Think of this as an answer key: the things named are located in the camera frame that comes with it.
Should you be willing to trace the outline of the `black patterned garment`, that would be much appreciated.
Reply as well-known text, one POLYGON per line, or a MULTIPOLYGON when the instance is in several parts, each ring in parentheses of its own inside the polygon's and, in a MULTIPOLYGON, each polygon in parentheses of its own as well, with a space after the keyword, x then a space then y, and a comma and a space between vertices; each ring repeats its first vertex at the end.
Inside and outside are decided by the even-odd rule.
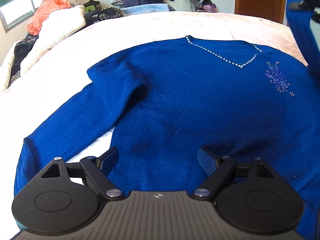
POLYGON ((36 40, 39 38, 38 35, 27 34, 24 39, 18 42, 14 48, 14 63, 11 69, 11 77, 8 83, 10 86, 14 81, 16 81, 21 76, 21 62, 32 50, 36 40))

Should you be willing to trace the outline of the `pink bedspread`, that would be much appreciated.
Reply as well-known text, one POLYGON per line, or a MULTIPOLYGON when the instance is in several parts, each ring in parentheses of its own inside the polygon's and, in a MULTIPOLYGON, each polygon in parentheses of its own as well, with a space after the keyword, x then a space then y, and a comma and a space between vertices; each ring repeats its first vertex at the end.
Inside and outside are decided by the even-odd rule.
POLYGON ((105 20, 66 38, 1 92, 1 239, 19 229, 11 213, 23 139, 89 84, 87 70, 118 51, 190 35, 203 40, 243 40, 279 49, 304 61, 289 27, 228 13, 153 12, 105 20))

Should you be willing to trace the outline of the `blue v-neck sweater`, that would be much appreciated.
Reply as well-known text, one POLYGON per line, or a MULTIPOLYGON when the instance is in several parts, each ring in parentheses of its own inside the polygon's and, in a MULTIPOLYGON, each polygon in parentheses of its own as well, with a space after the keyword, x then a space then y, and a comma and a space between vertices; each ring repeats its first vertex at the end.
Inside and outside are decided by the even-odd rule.
POLYGON ((27 239, 319 239, 319 49, 287 10, 305 63, 268 46, 191 36, 117 52, 23 142, 12 204, 27 239), (66 163, 119 160, 100 200, 66 163), (205 147, 251 163, 215 200, 205 147))

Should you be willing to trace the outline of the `light blue knit blanket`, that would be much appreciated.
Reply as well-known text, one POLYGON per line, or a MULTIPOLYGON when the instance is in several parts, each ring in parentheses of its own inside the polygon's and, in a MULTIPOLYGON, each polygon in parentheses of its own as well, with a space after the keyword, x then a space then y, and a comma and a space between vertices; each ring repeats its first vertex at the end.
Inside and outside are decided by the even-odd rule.
POLYGON ((121 11, 126 16, 139 15, 139 14, 149 14, 153 12, 167 12, 176 11, 172 6, 167 3, 153 3, 153 4, 143 4, 133 7, 122 8, 121 11))

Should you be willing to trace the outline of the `orange plastic bag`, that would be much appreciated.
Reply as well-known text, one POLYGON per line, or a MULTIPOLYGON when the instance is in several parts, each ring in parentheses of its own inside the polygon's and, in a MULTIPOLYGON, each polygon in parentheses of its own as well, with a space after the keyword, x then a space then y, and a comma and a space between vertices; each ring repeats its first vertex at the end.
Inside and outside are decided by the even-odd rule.
POLYGON ((43 0, 27 24, 28 34, 33 36, 38 35, 42 28, 43 22, 52 12, 61 9, 69 9, 71 7, 72 6, 68 0, 43 0))

